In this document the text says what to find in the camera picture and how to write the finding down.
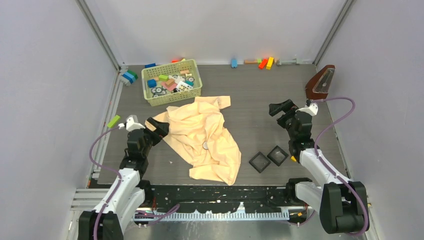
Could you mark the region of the cream yellow garment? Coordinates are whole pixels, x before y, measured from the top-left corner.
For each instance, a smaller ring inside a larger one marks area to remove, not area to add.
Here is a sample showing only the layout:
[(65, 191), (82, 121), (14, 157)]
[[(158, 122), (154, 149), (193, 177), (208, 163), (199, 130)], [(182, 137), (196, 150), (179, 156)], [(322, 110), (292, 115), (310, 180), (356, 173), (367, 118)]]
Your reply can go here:
[[(238, 144), (227, 128), (222, 109), (231, 106), (230, 96), (197, 96), (190, 104), (168, 106), (153, 118), (169, 123), (164, 141), (192, 167), (190, 178), (236, 182), (242, 160)], [(207, 142), (208, 149), (203, 148)]]

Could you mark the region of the round white brooch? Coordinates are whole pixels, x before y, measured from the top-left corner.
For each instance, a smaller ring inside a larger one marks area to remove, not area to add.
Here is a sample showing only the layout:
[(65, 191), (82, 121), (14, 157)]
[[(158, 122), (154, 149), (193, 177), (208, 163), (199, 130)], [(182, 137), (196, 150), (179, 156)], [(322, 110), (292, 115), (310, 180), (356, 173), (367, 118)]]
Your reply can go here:
[(202, 144), (202, 147), (203, 147), (205, 150), (208, 150), (208, 149), (209, 149), (209, 147), (208, 147), (208, 143), (207, 143), (206, 141)]

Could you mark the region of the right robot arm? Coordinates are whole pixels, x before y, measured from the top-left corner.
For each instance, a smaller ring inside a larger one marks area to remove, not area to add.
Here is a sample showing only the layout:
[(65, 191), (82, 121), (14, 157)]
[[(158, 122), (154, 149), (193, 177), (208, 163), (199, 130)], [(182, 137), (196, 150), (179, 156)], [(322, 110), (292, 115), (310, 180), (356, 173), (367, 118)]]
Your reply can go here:
[(313, 117), (318, 113), (321, 100), (307, 100), (304, 107), (288, 99), (268, 106), (270, 116), (282, 115), (276, 120), (289, 136), (291, 159), (306, 168), (316, 180), (291, 178), (285, 198), (291, 205), (301, 202), (312, 207), (328, 234), (344, 233), (360, 236), (369, 229), (370, 219), (367, 190), (363, 183), (340, 173), (319, 149), (312, 138)]

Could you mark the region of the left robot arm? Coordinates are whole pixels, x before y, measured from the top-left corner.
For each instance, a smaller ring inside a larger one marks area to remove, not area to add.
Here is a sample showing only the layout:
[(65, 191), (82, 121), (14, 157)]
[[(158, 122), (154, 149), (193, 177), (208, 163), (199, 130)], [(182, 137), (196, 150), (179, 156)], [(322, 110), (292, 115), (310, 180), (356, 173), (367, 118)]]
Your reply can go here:
[(108, 167), (116, 178), (102, 200), (89, 211), (83, 211), (78, 219), (79, 240), (122, 240), (124, 232), (133, 219), (136, 209), (148, 207), (153, 202), (153, 193), (147, 188), (149, 181), (142, 180), (148, 167), (148, 154), (169, 134), (170, 125), (152, 117), (147, 123), (153, 130), (138, 122), (136, 115), (130, 115), (106, 131), (125, 129), (127, 147), (119, 169)]

